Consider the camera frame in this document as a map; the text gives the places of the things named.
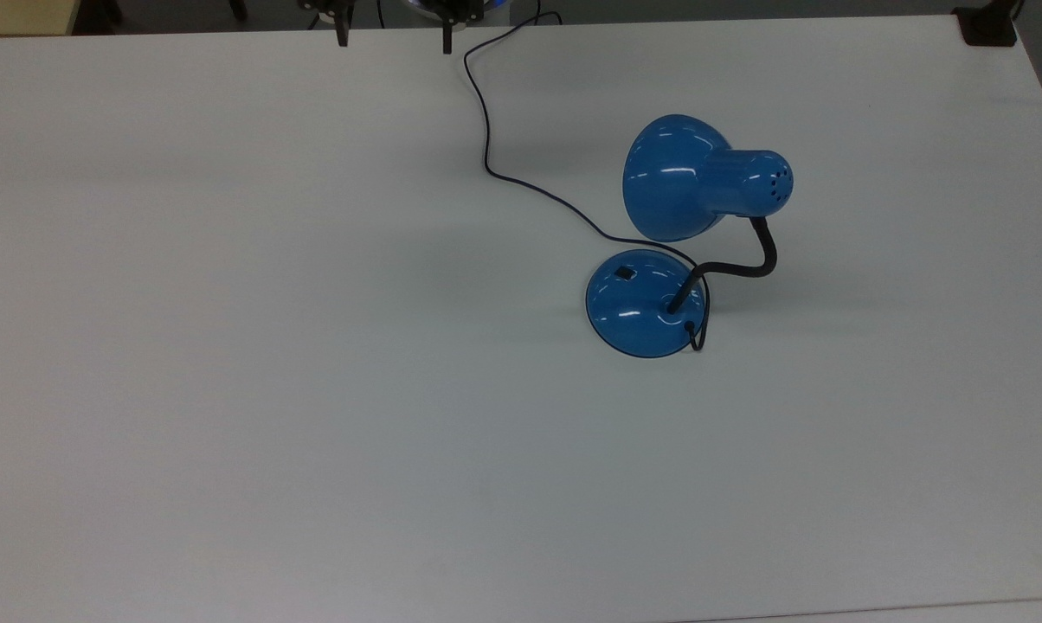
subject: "black clamp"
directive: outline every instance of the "black clamp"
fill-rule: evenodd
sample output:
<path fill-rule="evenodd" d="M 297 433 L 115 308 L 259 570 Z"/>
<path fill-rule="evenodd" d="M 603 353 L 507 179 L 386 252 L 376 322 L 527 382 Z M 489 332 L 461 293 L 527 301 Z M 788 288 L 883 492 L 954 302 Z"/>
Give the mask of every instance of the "black clamp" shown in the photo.
<path fill-rule="evenodd" d="M 1017 3 L 1023 0 L 993 0 L 982 8 L 956 7 L 952 16 L 960 20 L 960 32 L 968 46 L 1012 48 L 1017 43 L 1013 18 Z"/>

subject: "lamp base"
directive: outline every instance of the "lamp base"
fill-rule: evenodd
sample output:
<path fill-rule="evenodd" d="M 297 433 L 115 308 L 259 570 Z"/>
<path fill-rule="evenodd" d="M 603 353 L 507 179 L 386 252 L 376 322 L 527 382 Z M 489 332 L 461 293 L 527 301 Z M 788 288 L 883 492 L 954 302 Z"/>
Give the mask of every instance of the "lamp base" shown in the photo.
<path fill-rule="evenodd" d="M 691 344 L 706 319 L 702 286 L 674 314 L 667 305 L 691 275 L 681 261 L 650 249 L 632 249 L 604 260 L 587 286 L 587 315 L 597 334 L 632 357 L 674 354 Z"/>

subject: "power cord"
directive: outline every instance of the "power cord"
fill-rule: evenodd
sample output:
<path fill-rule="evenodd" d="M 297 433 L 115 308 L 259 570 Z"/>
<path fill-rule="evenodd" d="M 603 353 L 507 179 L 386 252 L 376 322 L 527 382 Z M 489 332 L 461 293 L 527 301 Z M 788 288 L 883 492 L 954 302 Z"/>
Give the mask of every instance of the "power cord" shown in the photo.
<path fill-rule="evenodd" d="M 480 106 L 482 109 L 482 128 L 486 130 L 486 140 L 482 142 L 482 169 L 491 177 L 496 178 L 496 180 L 508 181 L 510 184 L 517 184 L 518 186 L 529 189 L 529 191 L 534 191 L 544 195 L 545 197 L 549 198 L 549 200 L 559 202 L 560 205 L 570 209 L 574 214 L 574 216 L 580 218 L 581 221 L 587 223 L 587 225 L 589 225 L 591 229 L 594 229 L 594 232 L 599 233 L 600 236 L 604 238 L 607 241 L 630 244 L 630 245 L 651 246 L 651 248 L 663 249 L 663 251 L 667 251 L 668 253 L 680 257 L 684 261 L 690 264 L 692 266 L 691 276 L 688 277 L 687 281 L 685 281 L 683 286 L 683 289 L 685 289 L 685 291 L 687 292 L 684 293 L 683 291 L 680 291 L 679 294 L 681 295 L 683 299 L 686 299 L 687 296 L 692 291 L 692 284 L 694 283 L 695 277 L 702 280 L 702 292 L 704 295 L 704 300 L 702 301 L 702 304 L 704 307 L 704 315 L 702 317 L 702 326 L 695 327 L 694 323 L 688 322 L 684 325 L 684 328 L 691 335 L 692 349 L 702 350 L 704 342 L 706 342 L 706 327 L 708 324 L 710 324 L 710 307 L 712 299 L 710 295 L 710 283 L 708 283 L 706 276 L 704 276 L 704 273 L 729 273 L 729 275 L 738 275 L 745 277 L 762 276 L 760 275 L 760 273 L 764 273 L 765 269 L 766 273 L 770 273 L 770 269 L 774 268 L 774 242 L 771 242 L 770 232 L 768 232 L 767 230 L 767 220 L 766 218 L 750 218 L 749 220 L 751 221 L 751 225 L 753 225 L 753 228 L 755 229 L 755 233 L 758 233 L 759 235 L 760 243 L 764 245 L 765 259 L 763 266 L 740 266 L 736 264 L 725 264 L 720 261 L 698 264 L 690 255 L 687 255 L 687 253 L 684 253 L 683 251 L 679 251 L 679 249 L 673 248 L 672 246 L 668 246 L 663 243 L 656 243 L 654 241 L 645 241 L 641 240 L 640 238 L 621 238 L 621 236 L 611 235 L 611 233 L 605 232 L 604 229 L 601 229 L 601 227 L 597 226 L 597 224 L 594 223 L 590 217 L 587 217 L 587 214 L 584 214 L 579 208 L 572 205 L 571 202 L 565 200 L 565 198 L 563 197 L 560 197 L 560 195 L 546 191 L 534 184 L 531 181 L 519 180 L 517 177 L 511 177 L 508 175 L 497 173 L 497 171 L 495 171 L 493 167 L 490 166 L 490 110 L 487 109 L 487 100 L 486 98 L 482 97 L 482 91 L 481 89 L 478 88 L 478 82 L 476 82 L 476 80 L 474 79 L 474 75 L 471 74 L 470 58 L 471 54 L 476 53 L 478 50 L 482 50 L 482 48 L 491 46 L 491 44 L 496 44 L 498 43 L 498 41 L 501 41 L 502 39 L 506 39 L 506 36 L 514 34 L 514 32 L 521 30 L 521 28 L 524 28 L 525 25 L 537 23 L 537 21 L 539 21 L 540 18 L 553 16 L 555 17 L 555 20 L 557 21 L 557 23 L 560 23 L 560 25 L 564 25 L 564 18 L 560 16 L 560 13 L 556 11 L 539 13 L 540 0 L 538 0 L 537 5 L 538 5 L 538 13 L 536 16 L 526 19 L 525 21 L 523 21 L 523 23 L 519 23 L 518 25 L 516 25 L 516 27 L 511 28 L 504 34 L 499 34 L 498 36 L 494 36 L 494 39 L 482 41 L 481 44 L 478 44 L 474 48 L 470 48 L 470 50 L 468 50 L 463 55 L 463 70 L 467 72 L 467 79 L 471 83 L 471 88 L 474 89 L 474 94 L 478 97 L 478 106 Z"/>

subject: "black cable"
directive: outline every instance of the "black cable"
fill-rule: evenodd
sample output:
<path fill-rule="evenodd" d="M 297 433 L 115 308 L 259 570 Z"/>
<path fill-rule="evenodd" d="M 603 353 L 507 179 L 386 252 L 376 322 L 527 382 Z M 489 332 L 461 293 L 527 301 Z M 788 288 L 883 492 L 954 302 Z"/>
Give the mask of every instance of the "black cable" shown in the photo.
<path fill-rule="evenodd" d="M 591 221 L 591 218 L 587 217 L 579 208 L 572 205 L 571 202 L 566 201 L 563 197 L 560 197 L 560 195 L 555 195 L 549 191 L 545 191 L 544 189 L 541 189 L 540 186 L 532 184 L 532 182 L 519 180 L 517 177 L 510 177 L 508 175 L 497 173 L 497 171 L 495 171 L 490 166 L 490 110 L 487 109 L 487 100 L 486 98 L 482 97 L 481 89 L 478 88 L 478 83 L 474 79 L 474 75 L 471 74 L 471 65 L 470 65 L 471 54 L 477 52 L 478 50 L 481 50 L 482 48 L 486 48 L 487 46 L 490 46 L 490 44 L 496 44 L 498 43 L 498 41 L 506 39 L 506 36 L 514 34 L 514 32 L 517 32 L 518 30 L 521 30 L 521 28 L 525 27 L 525 25 L 529 25 L 530 23 L 536 23 L 537 20 L 546 16 L 555 16 L 557 23 L 560 23 L 560 25 L 564 25 L 564 18 L 560 16 L 560 13 L 556 11 L 539 13 L 539 15 L 532 16 L 531 18 L 528 18 L 525 21 L 523 21 L 523 23 L 519 23 L 518 25 L 516 25 L 516 27 L 511 28 L 504 34 L 499 34 L 498 36 L 494 36 L 494 39 L 482 41 L 481 44 L 478 44 L 474 48 L 470 48 L 470 50 L 468 50 L 463 55 L 463 70 L 467 72 L 467 79 L 471 83 L 471 88 L 474 88 L 474 94 L 478 97 L 478 106 L 480 106 L 482 109 L 482 128 L 486 130 L 486 140 L 482 142 L 482 169 L 491 177 L 496 178 L 496 180 L 508 181 L 511 182 L 511 184 L 517 184 L 518 186 L 529 189 L 529 191 L 534 191 L 544 195 L 545 197 L 549 198 L 549 200 L 559 202 L 560 205 L 570 209 L 573 214 L 575 214 L 576 217 L 581 218 L 581 221 L 590 225 L 591 229 L 594 229 L 594 232 L 599 233 L 600 236 L 604 238 L 607 241 L 623 243 L 623 244 L 631 244 L 631 245 L 651 246 L 651 248 L 660 248 L 663 249 L 663 251 L 667 251 L 672 255 L 683 258 L 683 260 L 687 261 L 691 266 L 694 266 L 694 268 L 696 266 L 699 266 L 698 263 L 695 261 L 694 258 L 692 258 L 690 255 L 687 255 L 687 253 L 684 253 L 683 251 L 678 251 L 678 249 L 673 248 L 672 246 L 668 246 L 663 243 L 656 243 L 654 241 L 641 240 L 640 238 L 621 238 L 621 236 L 611 235 L 611 233 L 605 232 L 604 229 L 601 229 L 601 227 L 597 226 L 596 223 Z M 702 280 L 702 289 L 704 291 L 704 307 L 706 307 L 706 314 L 703 315 L 702 317 L 702 327 L 698 327 L 697 330 L 695 330 L 694 323 L 687 323 L 687 331 L 690 332 L 691 334 L 691 347 L 694 348 L 694 350 L 702 350 L 702 344 L 706 339 L 706 326 L 708 323 L 710 323 L 710 283 L 706 283 L 706 279 L 704 278 L 703 275 L 699 275 L 695 277 L 695 279 Z M 694 342 L 695 334 L 698 334 L 697 344 L 695 344 Z"/>
<path fill-rule="evenodd" d="M 694 281 L 698 280 L 699 277 L 704 277 L 706 273 L 723 273 L 723 275 L 738 277 L 766 277 L 771 274 L 771 271 L 774 271 L 774 265 L 779 263 L 779 252 L 778 249 L 774 248 L 771 230 L 767 228 L 767 218 L 751 217 L 748 218 L 748 221 L 751 222 L 751 228 L 755 230 L 755 238 L 759 238 L 759 246 L 764 248 L 764 263 L 759 266 L 743 266 L 728 261 L 706 261 L 695 266 L 694 271 L 691 271 L 690 275 L 687 276 L 687 280 L 683 281 L 683 288 L 678 289 L 678 294 L 675 295 L 674 299 L 671 299 L 671 304 L 668 304 L 668 314 L 678 312 L 678 308 L 683 306 L 683 301 L 691 295 Z"/>

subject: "floor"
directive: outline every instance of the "floor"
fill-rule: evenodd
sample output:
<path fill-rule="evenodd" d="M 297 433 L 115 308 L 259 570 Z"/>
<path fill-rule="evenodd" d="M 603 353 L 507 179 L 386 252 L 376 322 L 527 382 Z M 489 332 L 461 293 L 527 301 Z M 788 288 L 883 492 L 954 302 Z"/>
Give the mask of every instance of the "floor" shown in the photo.
<path fill-rule="evenodd" d="M 125 14 L 109 27 L 101 17 L 100 0 L 83 0 L 77 30 L 108 32 L 217 32 L 248 30 L 304 30 L 315 13 L 295 0 L 245 0 L 248 20 L 233 19 L 228 0 L 117 0 Z M 634 23 L 635 21 L 813 18 L 841 16 L 947 15 L 957 5 L 982 5 L 984 0 L 544 0 L 544 10 L 556 10 L 567 23 Z M 378 28 L 371 0 L 361 0 L 352 28 Z M 514 0 L 502 10 L 511 23 L 532 16 L 537 0 Z M 388 28 L 423 25 L 402 0 L 381 0 Z M 1024 1 L 1017 20 L 1024 47 L 1042 84 L 1042 0 Z"/>

